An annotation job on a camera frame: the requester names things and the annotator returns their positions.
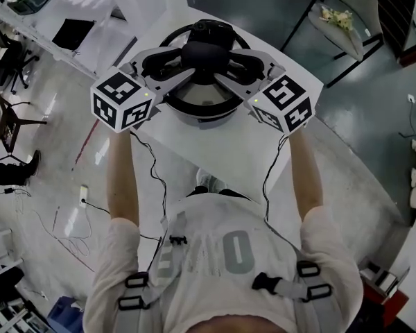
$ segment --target harness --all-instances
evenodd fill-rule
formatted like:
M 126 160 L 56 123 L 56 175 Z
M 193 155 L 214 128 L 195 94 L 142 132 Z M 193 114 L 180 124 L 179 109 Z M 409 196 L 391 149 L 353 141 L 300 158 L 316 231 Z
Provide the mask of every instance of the harness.
M 331 286 L 320 276 L 320 267 L 307 260 L 300 250 L 266 224 L 295 251 L 297 275 L 293 281 L 288 281 L 260 273 L 250 283 L 251 288 L 265 289 L 272 295 L 292 299 L 299 333 L 339 333 L 342 319 L 340 308 Z M 160 255 L 155 256 L 150 267 L 150 271 L 157 271 L 155 277 L 164 276 L 161 273 L 166 271 L 166 280 L 153 284 L 147 271 L 135 273 L 125 280 L 126 291 L 118 302 L 116 333 L 163 332 L 159 299 L 165 291 L 172 293 L 177 286 L 188 244 L 184 235 L 185 226 L 184 214 L 178 214 L 173 228 L 168 231 L 171 234 L 168 237 L 165 235 Z M 167 261 L 164 265 L 164 258 L 169 259 L 169 265 Z

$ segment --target wall socket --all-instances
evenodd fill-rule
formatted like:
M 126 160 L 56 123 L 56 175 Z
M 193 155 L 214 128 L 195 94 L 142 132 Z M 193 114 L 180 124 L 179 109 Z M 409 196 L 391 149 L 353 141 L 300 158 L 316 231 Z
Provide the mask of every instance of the wall socket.
M 83 203 L 82 200 L 88 199 L 88 187 L 85 185 L 82 185 L 80 187 L 80 197 L 78 199 L 79 206 L 86 208 L 86 203 Z

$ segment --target concrete floor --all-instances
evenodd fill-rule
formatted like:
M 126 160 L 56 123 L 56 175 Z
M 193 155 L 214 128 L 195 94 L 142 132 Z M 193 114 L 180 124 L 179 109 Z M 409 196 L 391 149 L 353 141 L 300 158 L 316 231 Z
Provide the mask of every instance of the concrete floor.
M 12 229 L 13 255 L 24 259 L 25 278 L 19 288 L 43 314 L 48 314 L 60 296 L 85 300 L 91 289 L 101 240 L 110 222 L 105 212 L 78 206 L 80 186 L 84 184 L 89 187 L 88 201 L 107 208 L 105 173 L 110 130 L 98 124 L 78 158 L 96 120 L 89 109 L 91 84 L 90 78 L 63 62 L 55 62 L 44 53 L 35 66 L 29 89 L 19 88 L 17 95 L 12 97 L 8 92 L 3 93 L 12 102 L 32 103 L 17 106 L 19 116 L 46 117 L 48 121 L 45 126 L 22 127 L 17 141 L 17 155 L 22 159 L 35 149 L 42 151 L 38 175 L 31 178 L 26 188 L 32 197 L 0 195 L 0 226 Z M 314 119 L 306 131 L 322 174 L 325 202 L 345 243 L 359 261 L 377 250 L 392 221 L 400 215 L 366 166 L 330 129 Z M 139 136 L 149 142 L 155 152 L 157 172 L 168 185 L 167 204 L 191 192 L 197 168 L 145 134 L 139 133 Z M 161 234 L 163 188 L 149 175 L 153 162 L 150 153 L 135 140 L 132 149 L 141 232 L 158 237 Z M 300 219 L 290 164 L 269 193 L 269 199 L 270 222 L 284 236 L 299 244 Z M 84 243 L 77 240 L 78 237 L 85 238 Z M 140 269 L 147 268 L 155 246 L 155 241 L 141 240 Z M 38 294 L 42 291 L 47 300 Z
M 232 22 L 277 48 L 309 1 L 188 0 L 190 6 Z M 327 4 L 339 6 L 336 0 L 327 0 Z M 361 26 L 357 18 L 355 22 L 356 27 Z M 333 61 L 340 50 L 307 20 L 284 53 L 324 83 L 354 62 L 348 56 Z M 382 184 L 397 204 L 404 223 L 413 219 L 408 199 L 410 168 L 416 167 L 416 154 L 410 149 L 409 139 L 398 136 L 398 132 L 413 134 L 407 94 L 416 97 L 416 64 L 401 68 L 385 45 L 338 84 L 324 89 L 316 109 L 318 118 L 348 144 Z M 413 125 L 416 129 L 416 106 Z

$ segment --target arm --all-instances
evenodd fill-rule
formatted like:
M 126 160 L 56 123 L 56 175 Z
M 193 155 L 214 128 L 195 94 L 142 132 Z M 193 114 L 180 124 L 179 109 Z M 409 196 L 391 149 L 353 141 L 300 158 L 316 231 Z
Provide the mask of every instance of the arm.
M 302 219 L 302 251 L 319 265 L 320 275 L 333 287 L 342 316 L 340 331 L 344 332 L 361 307 L 362 281 L 339 229 L 323 207 L 318 166 L 301 130 L 290 136 L 290 145 L 293 184 Z
M 111 219 L 123 218 L 139 226 L 139 199 L 129 130 L 113 133 L 110 138 L 107 201 Z
M 313 151 L 307 144 L 302 129 L 290 136 L 290 148 L 294 192 L 303 221 L 311 209 L 324 205 L 322 185 Z
M 139 269 L 139 204 L 129 130 L 114 133 L 110 138 L 107 201 L 111 224 L 86 303 L 83 316 L 85 333 L 114 331 L 117 300 L 125 292 L 125 279 Z

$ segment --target sneaker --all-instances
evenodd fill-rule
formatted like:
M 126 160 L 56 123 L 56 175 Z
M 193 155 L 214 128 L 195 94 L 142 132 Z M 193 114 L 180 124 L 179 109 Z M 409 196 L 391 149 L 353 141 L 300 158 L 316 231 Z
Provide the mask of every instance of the sneaker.
M 196 174 L 197 186 L 205 186 L 207 189 L 209 189 L 209 183 L 211 182 L 212 178 L 213 176 L 211 174 L 199 168 Z
M 416 152 L 416 139 L 411 140 L 411 148 Z
M 30 176 L 34 176 L 37 173 L 37 169 L 41 160 L 42 154 L 40 153 L 40 151 L 35 151 L 33 159 L 27 165 L 25 165 L 25 168 L 28 170 L 28 178 Z
M 211 186 L 210 192 L 214 192 L 215 194 L 218 194 L 222 190 L 228 189 L 228 186 L 226 183 L 224 183 L 222 180 L 219 180 L 218 178 L 214 178 L 213 185 Z
M 411 187 L 416 187 L 416 169 L 411 169 Z

